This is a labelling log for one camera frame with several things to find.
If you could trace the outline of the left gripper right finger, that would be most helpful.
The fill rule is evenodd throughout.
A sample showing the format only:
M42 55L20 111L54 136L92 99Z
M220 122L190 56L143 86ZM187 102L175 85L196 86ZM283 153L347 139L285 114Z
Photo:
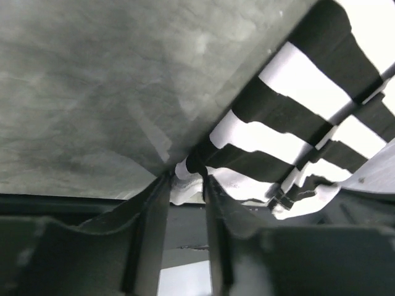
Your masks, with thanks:
M210 275L214 295L265 295L262 223L212 176L204 178Z

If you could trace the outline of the wide black white striped tank top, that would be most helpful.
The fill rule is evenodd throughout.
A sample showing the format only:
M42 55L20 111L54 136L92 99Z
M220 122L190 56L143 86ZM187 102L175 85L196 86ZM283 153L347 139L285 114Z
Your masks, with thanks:
M324 208L394 139L394 2L319 1L175 167L181 205L212 176L275 218Z

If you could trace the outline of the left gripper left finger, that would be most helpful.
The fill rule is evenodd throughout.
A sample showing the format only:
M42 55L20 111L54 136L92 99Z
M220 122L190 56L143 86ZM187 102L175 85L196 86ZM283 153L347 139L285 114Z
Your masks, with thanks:
M131 229L122 279L122 292L126 295L157 294L171 177L169 172L163 173L136 196L79 226L84 231L102 235Z

